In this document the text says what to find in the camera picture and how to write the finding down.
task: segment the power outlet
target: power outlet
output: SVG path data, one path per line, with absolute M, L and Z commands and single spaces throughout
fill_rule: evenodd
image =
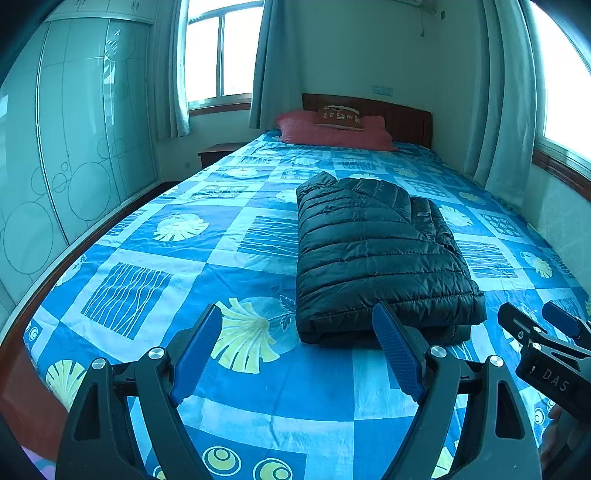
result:
M 392 96 L 392 87 L 385 87 L 383 85 L 373 85 L 372 86 L 372 91 L 376 95 L 384 95 L 384 96 L 387 96 L 387 97 L 391 97 Z

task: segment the blue patterned bedsheet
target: blue patterned bedsheet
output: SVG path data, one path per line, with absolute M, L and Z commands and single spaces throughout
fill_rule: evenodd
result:
M 449 348 L 456 356 L 482 361 L 497 353 L 514 371 L 519 346 L 496 322 L 506 301 L 550 332 L 540 316 L 549 300 L 589 317 L 587 294 L 548 245 L 428 149 L 294 146 L 276 135 L 260 136 L 132 213 L 64 273 L 24 339 L 66 407 L 92 359 L 136 360 L 217 303 L 222 334 L 194 395 L 179 407 L 210 471 L 236 480 L 381 478 L 416 404 L 379 349 L 302 344 L 295 326 L 295 188 L 321 170 L 388 180 L 439 205 L 486 291 L 489 320 Z M 551 403 L 517 385 L 539 441 Z M 451 464 L 464 397 L 434 476 Z M 162 478 L 139 402 L 131 415 L 148 471 Z

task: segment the small brown cushion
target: small brown cushion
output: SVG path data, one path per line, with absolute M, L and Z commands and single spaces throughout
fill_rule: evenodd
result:
M 348 106 L 326 105 L 316 112 L 314 124 L 340 130 L 363 130 L 359 112 Z

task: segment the blue gripper pad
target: blue gripper pad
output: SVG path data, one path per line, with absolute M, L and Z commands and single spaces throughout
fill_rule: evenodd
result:
M 406 395 L 410 395 L 415 402 L 420 403 L 427 394 L 422 383 L 421 363 L 396 325 L 394 318 L 381 303 L 374 307 L 372 323 L 400 389 Z
M 200 322 L 174 369 L 174 383 L 169 397 L 177 405 L 193 395 L 221 331 L 222 312 L 215 307 Z
M 580 335 L 579 321 L 551 301 L 542 307 L 542 317 L 567 337 L 577 338 Z

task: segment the black puffer jacket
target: black puffer jacket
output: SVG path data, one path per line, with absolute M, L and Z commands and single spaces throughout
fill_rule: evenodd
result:
M 382 180 L 320 173 L 297 189 L 303 341 L 371 330 L 385 300 L 415 327 L 476 325 L 485 298 L 437 206 Z

